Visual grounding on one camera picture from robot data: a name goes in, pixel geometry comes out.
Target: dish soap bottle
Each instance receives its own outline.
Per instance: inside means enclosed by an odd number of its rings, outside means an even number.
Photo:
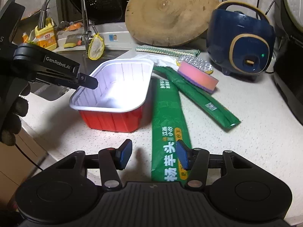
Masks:
[[[48,17],[45,20],[44,28],[38,30],[38,26],[36,26],[35,36],[37,38],[37,45],[48,50],[54,50],[57,47],[54,25],[53,19]]]

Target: gloved hand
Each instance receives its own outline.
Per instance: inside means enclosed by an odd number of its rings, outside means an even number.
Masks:
[[[20,95],[27,96],[31,91],[31,86],[28,84]],[[19,116],[24,117],[28,112],[28,102],[22,97],[17,97],[7,113],[4,123],[1,128],[0,141],[8,146],[14,146],[16,138],[14,134],[18,134],[21,130],[21,120]]]

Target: white plastic container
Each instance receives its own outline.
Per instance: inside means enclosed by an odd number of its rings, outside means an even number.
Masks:
[[[106,61],[90,74],[98,87],[78,88],[69,105],[93,129],[131,132],[139,126],[153,66],[147,59]]]

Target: black colander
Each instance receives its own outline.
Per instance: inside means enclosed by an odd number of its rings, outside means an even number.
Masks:
[[[81,13],[80,0],[70,0]],[[96,23],[118,22],[125,14],[126,0],[85,0],[88,19]]]

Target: green packaging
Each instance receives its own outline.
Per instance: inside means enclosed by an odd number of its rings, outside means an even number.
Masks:
[[[241,121],[215,100],[210,94],[191,84],[170,67],[155,66],[154,70],[164,73],[184,95],[201,107],[223,129],[231,129]]]
[[[176,154],[176,141],[182,139],[191,148],[178,89],[168,80],[153,79],[155,84],[152,118],[153,181],[185,182],[188,172]]]

